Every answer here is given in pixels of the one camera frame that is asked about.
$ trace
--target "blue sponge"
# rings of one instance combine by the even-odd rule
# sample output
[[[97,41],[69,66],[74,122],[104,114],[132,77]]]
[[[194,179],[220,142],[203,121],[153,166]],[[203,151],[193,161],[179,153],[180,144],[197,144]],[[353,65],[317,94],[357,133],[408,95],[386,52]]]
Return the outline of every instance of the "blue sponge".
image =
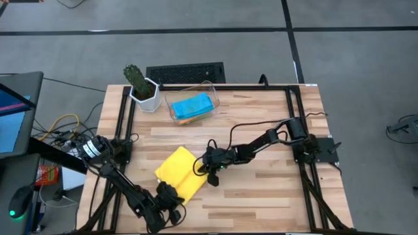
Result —
[[[184,101],[174,102],[172,109],[177,119],[187,119],[213,110],[214,105],[206,93],[200,93]]]

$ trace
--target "white cable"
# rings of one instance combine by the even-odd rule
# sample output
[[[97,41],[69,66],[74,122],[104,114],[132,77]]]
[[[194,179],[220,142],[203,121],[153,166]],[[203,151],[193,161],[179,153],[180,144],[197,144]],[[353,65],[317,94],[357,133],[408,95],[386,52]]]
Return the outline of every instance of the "white cable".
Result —
[[[45,201],[44,201],[44,199],[42,198],[42,188],[43,188],[44,186],[43,185],[41,185],[41,187],[40,187],[40,189],[39,189],[39,198],[40,198],[40,200],[45,204],[45,206],[49,206],[49,207],[52,207],[52,208],[66,208],[66,207],[69,207],[69,206],[75,206],[75,205],[77,205],[78,203],[77,202],[75,202],[75,203],[72,203],[72,204],[68,204],[68,205],[65,205],[65,206],[52,206],[52,205],[49,205],[48,203],[46,203]]]

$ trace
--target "cactus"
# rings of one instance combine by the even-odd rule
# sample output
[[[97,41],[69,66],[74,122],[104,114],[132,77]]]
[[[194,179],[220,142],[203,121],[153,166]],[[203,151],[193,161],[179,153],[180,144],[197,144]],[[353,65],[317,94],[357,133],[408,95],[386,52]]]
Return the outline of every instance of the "cactus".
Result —
[[[153,96],[155,88],[149,84],[142,75],[141,70],[136,65],[127,65],[123,69],[126,79],[132,84],[136,91],[135,96],[143,101]]]

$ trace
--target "computer mouse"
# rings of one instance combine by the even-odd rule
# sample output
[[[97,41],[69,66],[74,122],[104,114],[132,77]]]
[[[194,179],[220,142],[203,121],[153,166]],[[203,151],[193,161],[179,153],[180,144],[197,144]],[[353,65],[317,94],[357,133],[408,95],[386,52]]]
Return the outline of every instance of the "computer mouse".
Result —
[[[30,185],[21,187],[14,193],[8,204],[8,212],[12,218],[17,219],[25,213],[31,202],[32,194],[33,187]]]

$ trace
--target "clear plastic container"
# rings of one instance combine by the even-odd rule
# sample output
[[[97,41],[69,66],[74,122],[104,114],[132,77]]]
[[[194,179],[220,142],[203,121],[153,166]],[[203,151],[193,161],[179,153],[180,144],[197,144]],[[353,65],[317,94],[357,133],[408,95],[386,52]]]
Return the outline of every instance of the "clear plastic container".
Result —
[[[199,114],[193,117],[188,117],[185,119],[178,119],[174,115],[174,110],[172,108],[172,104],[178,101],[184,101],[186,99],[192,98],[196,95],[199,95],[200,93],[206,93],[210,100],[212,101],[212,105],[214,108],[211,111],[205,112],[203,114]],[[220,101],[216,95],[216,90],[214,85],[209,81],[204,81],[200,85],[189,87],[186,89],[183,89],[181,91],[169,91],[165,93],[165,102],[167,103],[167,106],[170,110],[170,117],[173,119],[173,121],[179,125],[184,125],[191,123],[192,121],[201,120],[203,118],[209,118],[216,114],[216,108],[219,106]]]

